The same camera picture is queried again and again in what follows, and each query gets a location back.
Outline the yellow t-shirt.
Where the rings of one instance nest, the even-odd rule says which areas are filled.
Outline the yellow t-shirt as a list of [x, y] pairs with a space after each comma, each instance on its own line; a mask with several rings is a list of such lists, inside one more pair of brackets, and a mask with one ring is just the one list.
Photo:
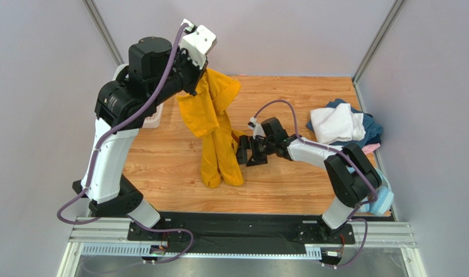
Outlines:
[[209, 188], [221, 182], [232, 186], [244, 183], [236, 157], [244, 132], [232, 128], [227, 113], [240, 89], [238, 80], [207, 69], [196, 86], [196, 96], [177, 97], [183, 122], [202, 140], [200, 177]]

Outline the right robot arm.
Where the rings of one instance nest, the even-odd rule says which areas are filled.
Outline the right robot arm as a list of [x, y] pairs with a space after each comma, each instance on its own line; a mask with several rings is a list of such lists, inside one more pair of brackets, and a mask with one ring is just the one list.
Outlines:
[[298, 134], [288, 135], [275, 117], [261, 123], [252, 118], [249, 126], [253, 134], [239, 138], [236, 154], [239, 164], [247, 167], [267, 164], [268, 156], [276, 155], [326, 170], [335, 198], [317, 224], [327, 233], [347, 223], [364, 200], [377, 199], [382, 179], [358, 145], [336, 148]]

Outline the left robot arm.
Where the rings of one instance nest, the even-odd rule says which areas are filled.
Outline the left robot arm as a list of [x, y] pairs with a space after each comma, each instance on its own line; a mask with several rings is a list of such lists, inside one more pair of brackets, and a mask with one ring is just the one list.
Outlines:
[[99, 91], [95, 106], [95, 139], [85, 176], [74, 191], [90, 200], [97, 218], [127, 216], [153, 227], [160, 214], [124, 176], [132, 142], [145, 119], [178, 92], [196, 94], [207, 54], [216, 39], [184, 36], [172, 44], [159, 37], [142, 38], [129, 48], [129, 62]]

